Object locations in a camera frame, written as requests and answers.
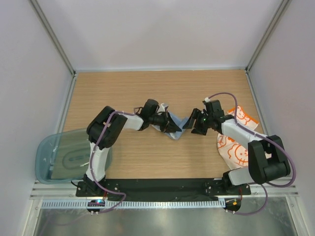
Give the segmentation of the orange and white towel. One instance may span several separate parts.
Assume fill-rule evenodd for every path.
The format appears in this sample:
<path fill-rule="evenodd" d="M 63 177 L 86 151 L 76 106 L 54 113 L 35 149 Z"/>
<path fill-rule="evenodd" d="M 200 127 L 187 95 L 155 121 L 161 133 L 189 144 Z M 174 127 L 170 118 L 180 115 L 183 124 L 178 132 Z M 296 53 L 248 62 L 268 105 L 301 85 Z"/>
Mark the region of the orange and white towel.
<path fill-rule="evenodd" d="M 237 107 L 237 120 L 252 130 L 259 125 L 259 122 L 249 116 L 241 106 Z M 234 139 L 218 134 L 217 150 L 231 170 L 248 166 L 248 151 Z"/>

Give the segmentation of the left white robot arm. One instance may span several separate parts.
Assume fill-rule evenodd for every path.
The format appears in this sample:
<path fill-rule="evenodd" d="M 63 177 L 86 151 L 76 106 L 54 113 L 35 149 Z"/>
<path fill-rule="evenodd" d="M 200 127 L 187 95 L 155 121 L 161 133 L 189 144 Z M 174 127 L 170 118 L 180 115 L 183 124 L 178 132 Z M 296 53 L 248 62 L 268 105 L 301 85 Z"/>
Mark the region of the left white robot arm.
<path fill-rule="evenodd" d="M 152 126 L 173 140 L 180 138 L 188 119 L 180 119 L 168 111 L 168 105 L 148 100 L 133 113 L 116 111 L 106 106 L 87 128 L 90 142 L 89 167 L 80 187 L 86 193 L 98 197 L 104 192 L 105 165 L 111 147 L 124 129 L 142 131 Z"/>

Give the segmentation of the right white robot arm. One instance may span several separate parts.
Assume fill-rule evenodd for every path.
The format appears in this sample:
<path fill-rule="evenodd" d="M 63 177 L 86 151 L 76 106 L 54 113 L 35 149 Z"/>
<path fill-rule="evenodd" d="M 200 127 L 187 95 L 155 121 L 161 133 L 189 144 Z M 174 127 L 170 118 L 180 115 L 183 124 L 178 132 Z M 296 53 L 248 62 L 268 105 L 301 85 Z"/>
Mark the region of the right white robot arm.
<path fill-rule="evenodd" d="M 269 184 L 274 187 L 288 187 L 296 178 L 296 168 L 291 157 L 284 150 L 280 137 L 265 136 L 246 128 L 233 115 L 223 110 L 210 112 L 193 109 L 183 126 L 192 133 L 206 135 L 209 128 L 234 139 L 248 151 L 248 165 L 225 172 L 222 176 L 222 190 L 234 194 L 246 184 Z"/>

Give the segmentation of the blue bear towel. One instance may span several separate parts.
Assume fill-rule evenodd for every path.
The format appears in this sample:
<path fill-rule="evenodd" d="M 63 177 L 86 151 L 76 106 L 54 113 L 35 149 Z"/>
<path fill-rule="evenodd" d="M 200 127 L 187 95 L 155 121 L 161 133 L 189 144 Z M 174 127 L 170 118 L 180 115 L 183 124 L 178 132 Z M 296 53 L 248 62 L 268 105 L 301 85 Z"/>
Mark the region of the blue bear towel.
<path fill-rule="evenodd" d="M 158 112 L 165 112 L 168 111 L 168 104 L 161 103 L 159 105 L 159 108 L 157 110 Z M 165 134 L 171 138 L 172 140 L 178 140 L 181 135 L 184 133 L 185 129 L 183 128 L 184 124 L 188 121 L 188 118 L 180 119 L 178 116 L 173 114 L 172 112 L 169 112 L 169 116 L 172 119 L 172 121 L 181 129 L 181 131 L 176 132 L 165 132 Z"/>

